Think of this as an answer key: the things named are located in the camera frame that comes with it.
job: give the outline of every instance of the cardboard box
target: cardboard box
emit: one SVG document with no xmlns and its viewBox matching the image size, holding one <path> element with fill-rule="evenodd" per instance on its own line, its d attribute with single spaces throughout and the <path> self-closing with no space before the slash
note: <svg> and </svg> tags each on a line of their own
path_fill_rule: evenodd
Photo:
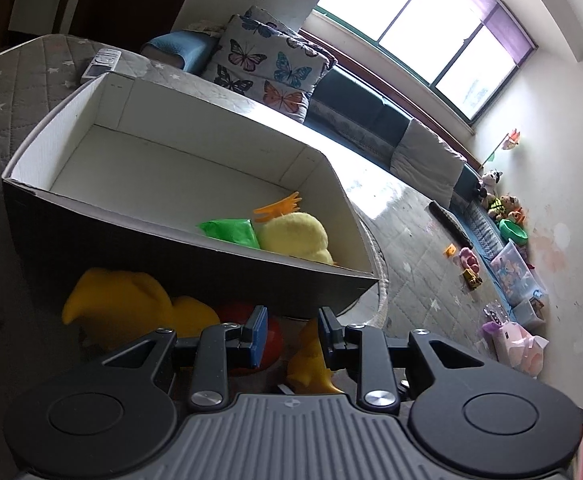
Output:
<svg viewBox="0 0 583 480">
<path fill-rule="evenodd" d="M 327 157 L 298 138 L 311 130 L 188 77 L 190 90 L 108 73 L 35 127 L 3 173 L 23 261 L 72 283 L 89 267 L 143 271 L 172 296 L 251 301 L 283 316 L 346 310 L 377 277 Z M 207 238 L 197 227 L 250 218 L 296 190 L 302 210 L 325 226 L 338 266 Z"/>
</svg>

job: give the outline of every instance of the white remote control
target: white remote control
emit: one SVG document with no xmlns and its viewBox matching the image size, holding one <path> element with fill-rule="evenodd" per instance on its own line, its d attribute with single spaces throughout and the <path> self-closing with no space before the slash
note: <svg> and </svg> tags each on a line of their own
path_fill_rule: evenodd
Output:
<svg viewBox="0 0 583 480">
<path fill-rule="evenodd" d="M 80 78 L 81 83 L 91 81 L 96 79 L 101 74 L 105 72 L 110 72 L 116 68 L 116 63 L 121 59 L 122 52 L 120 50 L 114 50 L 113 48 L 101 48 L 94 59 L 89 63 L 88 69 L 85 70 L 82 77 Z"/>
</svg>

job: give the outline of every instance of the red ball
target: red ball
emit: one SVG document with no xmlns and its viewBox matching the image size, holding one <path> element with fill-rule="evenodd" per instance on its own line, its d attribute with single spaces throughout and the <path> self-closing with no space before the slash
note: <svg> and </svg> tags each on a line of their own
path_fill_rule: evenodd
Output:
<svg viewBox="0 0 583 480">
<path fill-rule="evenodd" d="M 235 301 L 227 305 L 216 308 L 216 314 L 221 323 L 245 324 L 254 310 L 254 305 Z M 235 368 L 230 370 L 230 375 L 246 375 L 265 370 L 273 365 L 283 352 L 283 333 L 281 326 L 272 316 L 267 317 L 267 339 L 265 340 L 265 351 L 258 368 Z"/>
</svg>

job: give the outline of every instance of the pink toy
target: pink toy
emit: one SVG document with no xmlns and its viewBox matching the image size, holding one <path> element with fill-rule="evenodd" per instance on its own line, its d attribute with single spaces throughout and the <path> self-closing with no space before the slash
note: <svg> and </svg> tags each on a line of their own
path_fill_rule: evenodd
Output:
<svg viewBox="0 0 583 480">
<path fill-rule="evenodd" d="M 471 269 L 472 272 L 478 274 L 480 271 L 480 266 L 478 265 L 478 258 L 476 257 L 476 254 L 474 254 L 474 251 L 472 251 L 469 247 L 463 247 L 460 250 L 459 256 L 460 264 L 465 269 Z"/>
</svg>

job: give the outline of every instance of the green packet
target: green packet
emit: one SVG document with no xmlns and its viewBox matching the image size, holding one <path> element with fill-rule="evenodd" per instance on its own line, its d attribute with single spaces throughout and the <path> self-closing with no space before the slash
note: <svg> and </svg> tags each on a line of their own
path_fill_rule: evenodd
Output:
<svg viewBox="0 0 583 480">
<path fill-rule="evenodd" d="M 209 220 L 198 224 L 209 238 L 225 240 L 245 247 L 260 249 L 256 233 L 249 219 Z"/>
</svg>

